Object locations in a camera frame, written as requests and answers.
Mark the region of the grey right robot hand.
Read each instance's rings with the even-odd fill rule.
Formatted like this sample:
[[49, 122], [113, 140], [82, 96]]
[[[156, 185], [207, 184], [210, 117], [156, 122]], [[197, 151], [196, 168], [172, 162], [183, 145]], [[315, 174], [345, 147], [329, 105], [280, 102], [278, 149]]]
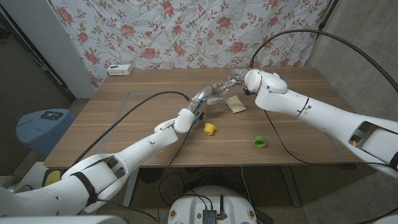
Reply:
[[243, 68], [232, 69], [229, 73], [227, 81], [222, 84], [220, 93], [224, 95], [229, 88], [243, 84], [248, 71], [249, 70]]

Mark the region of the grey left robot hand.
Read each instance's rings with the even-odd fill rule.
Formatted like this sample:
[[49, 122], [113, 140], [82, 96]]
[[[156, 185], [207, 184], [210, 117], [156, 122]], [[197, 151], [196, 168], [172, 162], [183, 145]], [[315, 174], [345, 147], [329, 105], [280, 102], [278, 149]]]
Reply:
[[199, 91], [188, 103], [185, 109], [188, 109], [193, 114], [197, 113], [199, 109], [206, 103], [207, 105], [217, 105], [220, 103], [226, 103], [226, 95], [228, 90], [224, 95], [220, 93], [220, 88], [223, 83], [215, 83], [213, 85], [207, 86], [201, 91]]

